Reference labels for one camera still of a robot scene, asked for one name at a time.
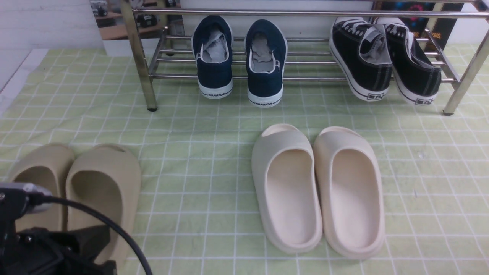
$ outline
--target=beige slide sandal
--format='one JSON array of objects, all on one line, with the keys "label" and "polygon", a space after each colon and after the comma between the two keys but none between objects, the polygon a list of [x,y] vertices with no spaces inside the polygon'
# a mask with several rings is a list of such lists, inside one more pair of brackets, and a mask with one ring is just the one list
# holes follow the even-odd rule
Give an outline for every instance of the beige slide sandal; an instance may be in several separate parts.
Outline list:
[{"label": "beige slide sandal", "polygon": [[321,240],[322,222],[306,136],[289,124],[268,127],[253,147],[251,169],[270,242],[286,253],[312,250]]},{"label": "beige slide sandal", "polygon": [[[141,168],[137,158],[116,144],[100,144],[79,156],[71,167],[67,198],[85,204],[109,217],[131,234],[141,188]],[[68,230],[102,224],[94,217],[73,208],[68,209]],[[111,230],[111,242],[96,259],[109,259],[122,267],[129,246]]]},{"label": "beige slide sandal", "polygon": [[370,144],[343,127],[328,127],[313,146],[324,234],[351,259],[377,254],[385,239],[382,183]]},{"label": "beige slide sandal", "polygon": [[[30,152],[14,165],[8,181],[33,183],[48,189],[55,197],[65,198],[66,177],[74,160],[73,151],[66,145],[47,144]],[[47,211],[25,215],[15,224],[17,231],[32,227],[63,231],[66,229],[66,207],[52,204]]]}]

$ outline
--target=floor mat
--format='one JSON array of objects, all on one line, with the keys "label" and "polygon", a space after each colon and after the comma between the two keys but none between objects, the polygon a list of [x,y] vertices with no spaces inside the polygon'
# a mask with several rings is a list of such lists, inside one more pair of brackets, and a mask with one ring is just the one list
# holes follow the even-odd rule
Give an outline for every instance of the floor mat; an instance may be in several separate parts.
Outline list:
[{"label": "floor mat", "polygon": [[[329,50],[307,47],[299,50]],[[447,48],[460,74],[475,47]],[[158,71],[196,69],[161,64]],[[233,66],[233,73],[246,69]],[[394,83],[375,103],[358,100],[346,83],[286,83],[280,104],[259,109],[248,102],[246,81],[210,100],[193,80],[155,80],[159,109],[151,113],[131,58],[51,50],[0,119],[0,180],[49,142],[69,143],[77,154],[102,142],[128,147],[143,170],[133,236],[155,274],[489,274],[488,74],[486,63],[450,117],[440,115],[453,91],[448,84],[434,105],[413,107]],[[286,75],[341,72],[286,66]],[[250,158],[258,135],[275,123],[290,123],[310,140],[327,126],[343,126],[371,143],[387,233],[375,258],[346,260],[324,239],[309,253],[287,255],[266,240]],[[136,273],[143,270],[131,254],[120,274]]]}]

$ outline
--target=slide sandal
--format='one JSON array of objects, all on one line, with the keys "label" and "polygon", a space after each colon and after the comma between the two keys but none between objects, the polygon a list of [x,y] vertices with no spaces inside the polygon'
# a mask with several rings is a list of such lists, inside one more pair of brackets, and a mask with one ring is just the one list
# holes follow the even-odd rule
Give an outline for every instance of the slide sandal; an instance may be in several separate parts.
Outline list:
[{"label": "slide sandal", "polygon": [[[141,168],[137,158],[116,144],[100,144],[79,156],[71,167],[67,198],[83,203],[106,215],[131,234],[141,188]],[[100,225],[92,216],[68,208],[68,230]],[[122,267],[129,246],[111,230],[111,242],[95,262],[111,259]]]},{"label": "slide sandal", "polygon": [[[21,159],[10,172],[9,182],[33,183],[51,191],[55,197],[65,198],[65,182],[75,154],[64,144],[41,146]],[[51,204],[44,212],[26,214],[15,222],[17,231],[32,227],[50,231],[66,229],[66,207]]]},{"label": "slide sandal", "polygon": [[268,127],[251,155],[267,238],[286,253],[312,250],[322,235],[314,158],[306,136],[289,124]]},{"label": "slide sandal", "polygon": [[385,239],[382,183],[370,144],[343,127],[328,127],[313,146],[324,234],[351,259],[367,259]]}]

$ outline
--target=pair of sneakers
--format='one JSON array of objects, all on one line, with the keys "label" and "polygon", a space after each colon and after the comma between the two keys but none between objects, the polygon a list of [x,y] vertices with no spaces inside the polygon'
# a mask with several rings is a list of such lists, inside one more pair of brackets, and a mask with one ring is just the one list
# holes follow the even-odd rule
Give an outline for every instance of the pair of sneakers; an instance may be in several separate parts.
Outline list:
[{"label": "pair of sneakers", "polygon": [[442,70],[431,64],[399,18],[369,23],[361,17],[338,17],[331,29],[330,48],[353,94],[362,100],[381,100],[392,73],[406,102],[429,105],[436,97]]},{"label": "pair of sneakers", "polygon": [[[192,35],[199,88],[206,98],[220,99],[233,89],[233,41],[231,26],[215,15],[204,18]],[[244,48],[249,101],[261,108],[277,105],[284,91],[285,36],[272,22],[258,20],[246,34]]]}]

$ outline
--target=black sneaker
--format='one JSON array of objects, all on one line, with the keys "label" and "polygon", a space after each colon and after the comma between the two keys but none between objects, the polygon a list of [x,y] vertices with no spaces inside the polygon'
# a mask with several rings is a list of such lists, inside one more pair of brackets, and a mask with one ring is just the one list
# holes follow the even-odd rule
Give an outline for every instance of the black sneaker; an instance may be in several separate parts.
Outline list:
[{"label": "black sneaker", "polygon": [[414,105],[431,104],[442,81],[442,69],[431,64],[413,33],[399,18],[374,21],[385,27],[394,78],[404,100]]},{"label": "black sneaker", "polygon": [[253,23],[244,38],[248,99],[260,108],[277,105],[284,92],[284,65],[287,40],[270,21]]},{"label": "black sneaker", "polygon": [[361,17],[338,17],[331,28],[330,48],[354,95],[381,100],[392,73],[385,31]]},{"label": "black sneaker", "polygon": [[197,79],[203,96],[219,99],[231,93],[232,43],[231,27],[220,16],[207,16],[195,29],[190,44],[197,63]]}]

